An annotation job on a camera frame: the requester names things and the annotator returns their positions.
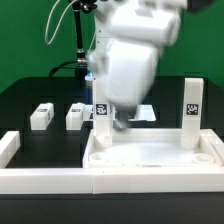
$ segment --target white plastic fixture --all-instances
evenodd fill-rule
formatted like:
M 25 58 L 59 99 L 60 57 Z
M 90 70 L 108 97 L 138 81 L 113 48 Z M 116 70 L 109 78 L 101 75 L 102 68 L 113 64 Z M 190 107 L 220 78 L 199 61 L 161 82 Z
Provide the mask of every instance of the white plastic fixture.
M 40 104 L 30 117 L 31 130 L 46 130 L 53 116 L 52 103 Z
M 18 131 L 8 131 L 0 140 L 0 168 L 5 168 L 20 147 Z
M 72 104 L 66 116 L 66 130 L 81 130 L 85 104 Z

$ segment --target black cable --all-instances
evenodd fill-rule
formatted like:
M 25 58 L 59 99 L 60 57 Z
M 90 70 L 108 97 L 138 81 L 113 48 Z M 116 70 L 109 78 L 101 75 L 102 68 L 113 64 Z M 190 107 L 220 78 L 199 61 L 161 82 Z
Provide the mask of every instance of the black cable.
M 66 61 L 64 63 L 62 63 L 61 65 L 57 66 L 57 67 L 54 67 L 51 69 L 51 71 L 49 72 L 48 74 L 48 77 L 52 78 L 54 76 L 54 74 L 62 69 L 62 68 L 65 68 L 66 65 L 70 65 L 70 64 L 77 64 L 77 60 L 74 60 L 74 61 Z

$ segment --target white tray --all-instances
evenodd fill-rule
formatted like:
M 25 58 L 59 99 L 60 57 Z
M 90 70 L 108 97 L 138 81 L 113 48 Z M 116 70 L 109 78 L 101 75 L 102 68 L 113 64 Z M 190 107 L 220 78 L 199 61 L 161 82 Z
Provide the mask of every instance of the white tray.
M 180 145 L 181 129 L 130 129 L 126 133 L 114 132 L 112 147 L 99 149 L 92 131 L 83 167 L 221 167 L 223 152 L 213 144 L 214 139 L 217 141 L 212 130 L 201 130 L 199 147 L 190 150 Z

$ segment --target cable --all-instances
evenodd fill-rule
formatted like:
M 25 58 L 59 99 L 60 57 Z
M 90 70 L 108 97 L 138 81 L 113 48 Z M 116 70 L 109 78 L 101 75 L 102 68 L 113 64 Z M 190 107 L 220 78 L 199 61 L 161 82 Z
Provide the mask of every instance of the cable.
M 49 26 L 50 26 L 50 22 L 51 22 L 52 14 L 54 13 L 55 8 L 57 7 L 57 5 L 58 5 L 58 3 L 59 3 L 60 1 L 61 1 L 61 0 L 57 0 L 57 2 L 56 2 L 56 3 L 54 4 L 54 6 L 52 7 L 52 9 L 51 9 L 51 11 L 50 11 L 50 14 L 49 14 L 49 17 L 48 17 L 47 26 L 46 26 L 46 30 L 45 30 L 45 42 L 46 42 L 46 44 L 48 44 L 48 45 L 50 45 L 50 44 L 53 42 L 53 40 L 55 39 L 55 36 L 56 36 L 56 34 L 57 34 L 57 32 L 58 32 L 58 29 L 59 29 L 59 27 L 60 27 L 60 25 L 61 25 L 61 21 L 62 21 L 62 19 L 64 18 L 64 15 L 65 15 L 66 12 L 68 11 L 69 7 L 70 7 L 74 2 L 76 2 L 77 0 L 73 0 L 73 1 L 72 1 L 72 2 L 65 8 L 64 12 L 63 12 L 62 15 L 61 15 L 61 18 L 59 19 L 58 25 L 56 26 L 56 29 L 55 29 L 55 31 L 54 31 L 54 34 L 53 34 L 53 36 L 51 37 L 51 39 L 49 40 L 49 39 L 48 39 L 48 33 L 49 33 Z
M 95 31 L 94 34 L 93 34 L 93 38 L 92 38 L 92 41 L 91 41 L 91 44 L 90 44 L 90 46 L 89 46 L 89 49 L 88 49 L 87 53 L 90 52 L 90 50 L 91 50 L 91 48 L 92 48 L 92 46 L 93 46 L 93 43 L 94 43 L 94 40 L 95 40 L 95 39 L 96 39 L 96 31 Z

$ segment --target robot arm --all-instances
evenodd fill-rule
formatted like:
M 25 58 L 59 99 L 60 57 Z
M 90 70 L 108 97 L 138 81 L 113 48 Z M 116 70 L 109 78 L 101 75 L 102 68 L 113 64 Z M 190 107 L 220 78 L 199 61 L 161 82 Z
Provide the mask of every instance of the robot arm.
M 180 10 L 200 11 L 212 1 L 125 0 L 117 4 L 113 0 L 104 3 L 104 10 L 96 10 L 95 16 L 113 41 L 90 54 L 89 66 L 97 78 L 105 80 L 103 92 L 117 111 L 135 111 L 149 91 L 163 47 L 178 37 Z M 96 1 L 81 2 L 95 5 Z

